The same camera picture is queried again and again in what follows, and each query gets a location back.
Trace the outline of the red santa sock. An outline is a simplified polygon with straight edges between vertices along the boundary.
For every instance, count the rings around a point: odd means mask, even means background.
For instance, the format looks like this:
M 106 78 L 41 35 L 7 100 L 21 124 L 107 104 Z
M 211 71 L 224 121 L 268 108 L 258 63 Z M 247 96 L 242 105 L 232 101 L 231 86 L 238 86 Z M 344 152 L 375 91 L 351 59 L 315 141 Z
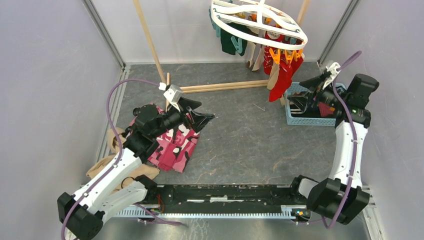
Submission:
M 293 68 L 286 61 L 285 56 L 280 56 L 279 71 L 277 81 L 270 90 L 268 101 L 274 102 L 283 96 L 283 93 L 291 86 L 293 77 Z
M 303 53 L 294 53 L 293 58 L 290 63 L 290 69 L 292 75 L 296 73 L 296 71 L 300 68 L 302 63 L 304 62 L 304 54 Z

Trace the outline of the white oval clip hanger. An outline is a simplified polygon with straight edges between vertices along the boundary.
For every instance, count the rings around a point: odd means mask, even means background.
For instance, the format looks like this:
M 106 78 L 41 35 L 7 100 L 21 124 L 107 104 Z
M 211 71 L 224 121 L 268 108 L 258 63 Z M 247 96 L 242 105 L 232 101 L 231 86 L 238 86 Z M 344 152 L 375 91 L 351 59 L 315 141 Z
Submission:
M 215 25 L 238 38 L 290 51 L 302 50 L 308 43 L 307 35 L 290 15 L 265 4 L 264 0 L 243 0 L 241 5 L 224 0 L 212 0 L 209 9 L 211 20 Z M 254 36 L 230 26 L 230 23 L 289 36 L 300 40 L 300 44 L 282 43 Z

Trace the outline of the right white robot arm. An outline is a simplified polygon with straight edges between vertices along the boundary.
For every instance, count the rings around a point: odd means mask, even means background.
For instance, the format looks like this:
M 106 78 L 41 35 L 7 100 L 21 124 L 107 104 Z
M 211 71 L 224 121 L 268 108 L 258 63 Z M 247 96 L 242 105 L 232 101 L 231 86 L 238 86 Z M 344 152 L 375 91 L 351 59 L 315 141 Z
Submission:
M 289 189 L 289 199 L 295 204 L 306 201 L 306 207 L 322 219 L 331 219 L 326 228 L 335 223 L 349 224 L 368 204 L 370 194 L 363 190 L 361 160 L 363 143 L 371 125 L 371 113 L 366 109 L 370 95 L 380 83 L 373 77 L 357 73 L 342 93 L 337 91 L 328 73 L 301 81 L 305 88 L 288 99 L 301 110 L 323 103 L 334 109 L 336 150 L 328 178 L 318 182 L 299 175 Z

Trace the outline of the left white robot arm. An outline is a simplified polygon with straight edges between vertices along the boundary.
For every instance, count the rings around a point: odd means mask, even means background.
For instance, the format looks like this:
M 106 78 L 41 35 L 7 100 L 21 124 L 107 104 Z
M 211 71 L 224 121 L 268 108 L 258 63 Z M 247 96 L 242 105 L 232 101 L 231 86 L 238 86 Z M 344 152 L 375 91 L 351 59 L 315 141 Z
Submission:
M 198 133 L 213 120 L 214 114 L 195 111 L 201 105 L 181 97 L 165 113 L 159 112 L 155 104 L 135 108 L 129 136 L 125 142 L 117 138 L 119 150 L 113 160 L 79 190 L 73 194 L 64 192 L 57 199 L 62 230 L 69 230 L 79 240 L 91 240 L 110 218 L 130 205 L 153 203 L 157 190 L 143 179 L 134 180 L 117 192 L 113 190 L 155 153 L 160 145 L 157 137 L 180 125 Z

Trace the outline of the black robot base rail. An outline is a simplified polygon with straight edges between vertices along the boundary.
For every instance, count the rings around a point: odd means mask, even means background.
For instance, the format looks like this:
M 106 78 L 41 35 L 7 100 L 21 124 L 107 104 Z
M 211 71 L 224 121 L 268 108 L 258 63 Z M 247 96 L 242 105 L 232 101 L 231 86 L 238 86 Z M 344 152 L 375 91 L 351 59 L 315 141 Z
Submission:
M 164 214 L 277 214 L 281 207 L 305 207 L 307 199 L 290 185 L 165 184 L 149 189 L 141 205 Z

